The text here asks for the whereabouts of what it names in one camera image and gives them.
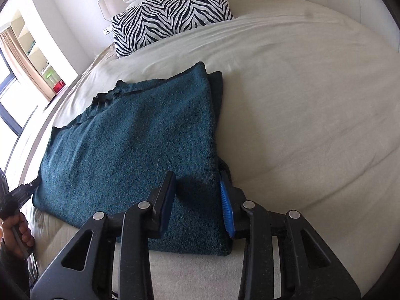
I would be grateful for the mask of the person left hand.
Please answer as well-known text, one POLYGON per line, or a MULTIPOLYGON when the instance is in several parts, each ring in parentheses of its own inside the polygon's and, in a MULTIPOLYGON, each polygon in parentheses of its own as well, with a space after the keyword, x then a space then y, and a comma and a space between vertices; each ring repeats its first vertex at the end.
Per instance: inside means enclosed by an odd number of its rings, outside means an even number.
POLYGON ((29 257, 29 249, 34 247, 35 239, 31 234, 25 215, 18 212, 3 220, 1 224, 5 247, 19 259, 29 257))

